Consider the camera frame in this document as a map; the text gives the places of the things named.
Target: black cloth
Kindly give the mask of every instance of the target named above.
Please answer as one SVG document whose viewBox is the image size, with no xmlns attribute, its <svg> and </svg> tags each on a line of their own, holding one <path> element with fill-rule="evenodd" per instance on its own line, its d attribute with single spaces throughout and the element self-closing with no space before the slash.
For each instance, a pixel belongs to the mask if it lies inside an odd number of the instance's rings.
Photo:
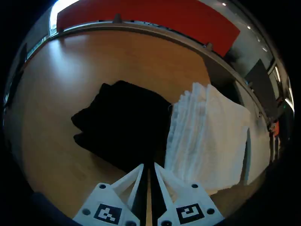
<svg viewBox="0 0 301 226">
<path fill-rule="evenodd" d="M 171 103 L 153 91 L 124 81 L 104 83 L 90 106 L 71 118 L 82 131 L 74 140 L 129 172 L 140 163 L 153 164 L 157 151 L 165 152 L 171 112 Z"/>
</svg>

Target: wooden surface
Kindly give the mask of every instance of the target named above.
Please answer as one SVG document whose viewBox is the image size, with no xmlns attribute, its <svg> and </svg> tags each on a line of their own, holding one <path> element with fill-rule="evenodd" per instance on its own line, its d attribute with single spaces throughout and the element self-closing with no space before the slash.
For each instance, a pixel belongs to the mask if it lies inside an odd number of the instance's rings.
<svg viewBox="0 0 301 226">
<path fill-rule="evenodd" d="M 172 42 L 122 31 L 79 33 L 47 43 L 30 60 L 5 116 L 6 138 L 29 184 L 69 217 L 97 183 L 125 175 L 74 142 L 80 130 L 70 119 L 102 83 L 118 80 L 170 102 L 192 82 L 210 83 L 202 58 Z"/>
</svg>

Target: screw hole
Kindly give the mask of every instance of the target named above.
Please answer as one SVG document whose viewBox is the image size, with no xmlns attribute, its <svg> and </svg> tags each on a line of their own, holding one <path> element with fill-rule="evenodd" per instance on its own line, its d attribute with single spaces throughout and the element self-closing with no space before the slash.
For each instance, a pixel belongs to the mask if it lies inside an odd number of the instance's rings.
<svg viewBox="0 0 301 226">
<path fill-rule="evenodd" d="M 135 222 L 133 222 L 133 221 L 127 221 L 126 223 L 125 223 L 125 226 L 136 226 L 137 224 L 135 223 Z"/>
<path fill-rule="evenodd" d="M 90 210 L 88 210 L 88 209 L 83 209 L 83 210 L 82 210 L 82 213 L 83 213 L 84 215 L 90 215 L 90 214 L 91 214 Z"/>
<path fill-rule="evenodd" d="M 214 214 L 214 209 L 211 209 L 211 208 L 208 209 L 208 210 L 207 210 L 207 213 L 210 214 L 210 215 L 211 215 L 211 214 Z"/>
<path fill-rule="evenodd" d="M 172 223 L 169 220 L 165 220 L 161 223 L 161 226 L 172 226 Z"/>
</svg>

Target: red panel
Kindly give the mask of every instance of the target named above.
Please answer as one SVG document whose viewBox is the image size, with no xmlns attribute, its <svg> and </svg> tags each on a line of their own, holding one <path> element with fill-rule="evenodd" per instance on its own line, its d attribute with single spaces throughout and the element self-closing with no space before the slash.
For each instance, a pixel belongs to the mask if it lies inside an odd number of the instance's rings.
<svg viewBox="0 0 301 226">
<path fill-rule="evenodd" d="M 222 57 L 239 35 L 224 16 L 198 0 L 80 0 L 58 14 L 57 29 L 98 21 L 123 20 L 151 22 L 190 36 L 201 43 L 213 43 Z"/>
</svg>

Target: folded towel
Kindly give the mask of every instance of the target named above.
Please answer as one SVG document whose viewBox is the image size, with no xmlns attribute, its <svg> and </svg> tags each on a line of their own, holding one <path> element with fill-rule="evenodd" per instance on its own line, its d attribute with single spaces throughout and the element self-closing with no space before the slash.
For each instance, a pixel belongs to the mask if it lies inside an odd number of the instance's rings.
<svg viewBox="0 0 301 226">
<path fill-rule="evenodd" d="M 165 168 L 206 190 L 240 180 L 250 112 L 211 85 L 193 84 L 174 105 Z"/>
</svg>

